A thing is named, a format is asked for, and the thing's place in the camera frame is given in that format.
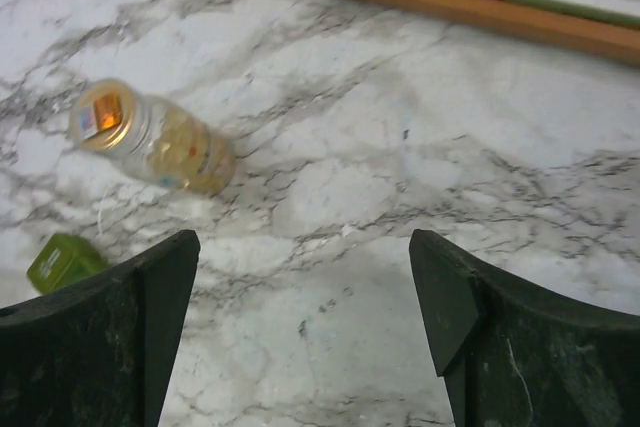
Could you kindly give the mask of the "clear pill bottle gold lid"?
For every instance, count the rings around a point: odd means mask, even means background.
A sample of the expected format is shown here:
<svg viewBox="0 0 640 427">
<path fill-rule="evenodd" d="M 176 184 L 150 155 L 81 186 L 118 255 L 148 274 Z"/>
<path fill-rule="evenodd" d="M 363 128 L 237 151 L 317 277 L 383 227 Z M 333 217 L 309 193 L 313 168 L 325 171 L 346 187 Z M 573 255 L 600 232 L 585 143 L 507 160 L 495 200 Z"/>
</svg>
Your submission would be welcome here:
<svg viewBox="0 0 640 427">
<path fill-rule="evenodd" d="M 160 187 L 214 196 L 235 174 L 236 159 L 223 134 L 121 80 L 90 85 L 70 112 L 69 129 L 81 149 Z"/>
</svg>

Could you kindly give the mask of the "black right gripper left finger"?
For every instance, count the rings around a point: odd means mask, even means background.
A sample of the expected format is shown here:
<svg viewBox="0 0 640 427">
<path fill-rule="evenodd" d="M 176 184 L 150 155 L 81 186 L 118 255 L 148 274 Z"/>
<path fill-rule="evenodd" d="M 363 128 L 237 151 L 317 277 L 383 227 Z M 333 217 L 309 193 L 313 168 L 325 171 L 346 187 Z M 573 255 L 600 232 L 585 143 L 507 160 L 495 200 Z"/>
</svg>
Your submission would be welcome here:
<svg viewBox="0 0 640 427">
<path fill-rule="evenodd" d="M 1 311 L 4 426 L 156 426 L 196 276 L 182 230 L 137 256 Z"/>
</svg>

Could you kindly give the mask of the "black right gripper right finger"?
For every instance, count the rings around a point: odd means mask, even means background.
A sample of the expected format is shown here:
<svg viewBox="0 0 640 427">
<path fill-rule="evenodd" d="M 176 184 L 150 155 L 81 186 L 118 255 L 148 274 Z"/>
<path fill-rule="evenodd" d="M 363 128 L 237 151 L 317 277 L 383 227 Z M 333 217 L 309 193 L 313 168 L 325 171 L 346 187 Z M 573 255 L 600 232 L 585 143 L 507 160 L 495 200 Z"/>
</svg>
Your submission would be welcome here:
<svg viewBox="0 0 640 427">
<path fill-rule="evenodd" d="M 409 254 L 459 426 L 635 426 L 639 319 L 486 263 L 432 231 Z"/>
</svg>

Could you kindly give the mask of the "green pill organizer box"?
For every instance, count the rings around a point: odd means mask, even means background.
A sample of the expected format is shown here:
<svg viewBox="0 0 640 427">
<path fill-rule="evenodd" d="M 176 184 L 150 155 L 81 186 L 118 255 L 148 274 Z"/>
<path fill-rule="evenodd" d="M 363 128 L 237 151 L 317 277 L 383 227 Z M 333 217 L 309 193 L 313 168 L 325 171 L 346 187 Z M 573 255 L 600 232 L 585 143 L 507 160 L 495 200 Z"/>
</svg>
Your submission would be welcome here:
<svg viewBox="0 0 640 427">
<path fill-rule="evenodd" d="M 107 260 L 88 240 L 56 233 L 32 262 L 26 276 L 40 294 L 46 295 L 108 267 Z"/>
</svg>

